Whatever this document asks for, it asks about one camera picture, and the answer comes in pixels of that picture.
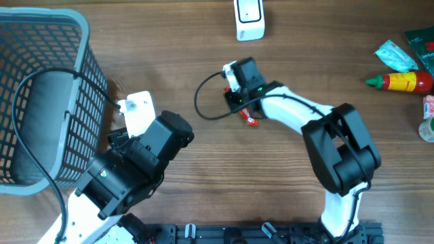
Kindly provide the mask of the mint green wipes packet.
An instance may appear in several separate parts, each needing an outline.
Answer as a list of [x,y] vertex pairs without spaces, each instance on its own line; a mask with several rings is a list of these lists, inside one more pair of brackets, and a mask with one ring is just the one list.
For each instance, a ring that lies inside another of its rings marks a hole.
[[391,40],[382,44],[374,53],[384,64],[397,72],[418,70],[417,63]]

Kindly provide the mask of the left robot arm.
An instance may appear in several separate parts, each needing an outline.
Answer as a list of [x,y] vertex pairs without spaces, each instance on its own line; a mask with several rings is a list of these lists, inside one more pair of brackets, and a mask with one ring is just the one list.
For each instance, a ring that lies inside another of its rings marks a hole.
[[143,134],[118,130],[108,138],[111,149],[90,159],[68,199],[66,225],[58,218],[40,243],[155,243],[162,233],[129,210],[157,190],[169,162],[193,141],[193,128],[164,110]]

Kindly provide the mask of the green lid jar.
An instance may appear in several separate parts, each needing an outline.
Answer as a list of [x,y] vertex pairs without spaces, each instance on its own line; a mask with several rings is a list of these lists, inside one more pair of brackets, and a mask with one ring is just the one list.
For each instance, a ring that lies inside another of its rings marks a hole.
[[434,142],[433,117],[423,121],[418,128],[419,136],[426,142]]

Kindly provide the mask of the red white tissue packet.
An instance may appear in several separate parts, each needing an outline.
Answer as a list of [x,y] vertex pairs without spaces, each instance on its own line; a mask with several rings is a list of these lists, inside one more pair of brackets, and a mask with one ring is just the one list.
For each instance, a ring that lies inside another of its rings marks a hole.
[[423,119],[432,118],[434,115],[434,95],[427,95],[423,98]]

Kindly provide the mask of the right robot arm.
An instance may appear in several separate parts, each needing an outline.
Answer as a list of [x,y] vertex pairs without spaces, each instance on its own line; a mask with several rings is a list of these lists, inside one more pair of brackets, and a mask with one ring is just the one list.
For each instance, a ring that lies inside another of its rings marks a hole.
[[224,98],[232,113],[254,112],[302,135],[313,171],[325,188],[318,241],[345,243],[360,233],[362,194],[372,187],[381,158],[360,114],[344,103],[333,107],[303,98],[279,82],[231,84]]

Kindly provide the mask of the red sachet pack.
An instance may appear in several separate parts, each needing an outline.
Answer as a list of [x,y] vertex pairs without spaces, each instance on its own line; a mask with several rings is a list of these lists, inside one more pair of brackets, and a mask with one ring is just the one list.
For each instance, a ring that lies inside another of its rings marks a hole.
[[[241,96],[237,93],[232,92],[230,87],[224,88],[224,98],[230,110],[235,110],[243,104]],[[241,118],[249,125],[250,127],[259,126],[259,122],[257,119],[253,118],[250,114],[250,110],[248,107],[245,107],[238,111]]]

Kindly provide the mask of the green 3M gloves packet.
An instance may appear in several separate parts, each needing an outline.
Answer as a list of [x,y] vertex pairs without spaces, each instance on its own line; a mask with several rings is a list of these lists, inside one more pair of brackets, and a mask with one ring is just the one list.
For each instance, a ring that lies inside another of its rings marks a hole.
[[409,30],[404,34],[425,70],[433,76],[433,27]]

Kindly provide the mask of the sriracha bottle green cap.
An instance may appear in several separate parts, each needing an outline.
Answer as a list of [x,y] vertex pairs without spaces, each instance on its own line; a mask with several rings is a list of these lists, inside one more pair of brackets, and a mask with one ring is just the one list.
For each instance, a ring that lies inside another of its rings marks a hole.
[[426,93],[433,88],[433,77],[429,73],[421,71],[391,73],[366,79],[365,84],[374,89]]

